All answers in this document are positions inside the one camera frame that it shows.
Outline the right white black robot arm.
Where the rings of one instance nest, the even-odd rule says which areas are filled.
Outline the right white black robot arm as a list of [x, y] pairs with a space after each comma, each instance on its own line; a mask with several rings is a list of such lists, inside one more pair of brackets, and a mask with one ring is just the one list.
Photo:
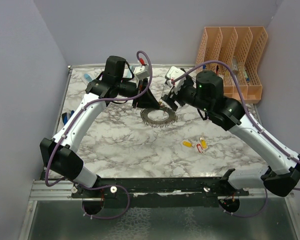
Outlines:
[[287, 196], [300, 180], [300, 153], [280, 143], [236, 99], [224, 95], [223, 79], [211, 70], [195, 79], [182, 78], [162, 97], [172, 110], [188, 104], [204, 111], [215, 125], [248, 144], [267, 166], [260, 169], [228, 170], [219, 189], [230, 196], [243, 188], [265, 188], [279, 197]]

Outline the round metal keyring disc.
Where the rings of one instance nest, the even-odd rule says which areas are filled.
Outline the round metal keyring disc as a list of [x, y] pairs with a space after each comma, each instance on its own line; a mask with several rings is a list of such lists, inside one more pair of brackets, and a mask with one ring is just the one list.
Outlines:
[[168, 127], [178, 121], [176, 113], [166, 106], [159, 109], [143, 109], [140, 116], [143, 123], [152, 128]]

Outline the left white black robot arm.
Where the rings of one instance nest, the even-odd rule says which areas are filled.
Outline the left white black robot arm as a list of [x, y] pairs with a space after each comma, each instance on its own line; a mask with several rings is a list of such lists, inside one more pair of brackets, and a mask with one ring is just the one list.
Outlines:
[[111, 55], [107, 58], [104, 71], [88, 82], [85, 94], [71, 118], [51, 139], [44, 138], [39, 147], [46, 168], [45, 184], [49, 182], [49, 172], [54, 171], [74, 183], [83, 186], [87, 196], [96, 197], [101, 190], [98, 176], [84, 166], [77, 151], [83, 137], [92, 123], [110, 103], [132, 101], [140, 109], [159, 110], [160, 104], [150, 90], [153, 67], [144, 51], [138, 51], [137, 60], [141, 64], [139, 71], [133, 70], [131, 77], [124, 77], [125, 69], [130, 65], [123, 57]]

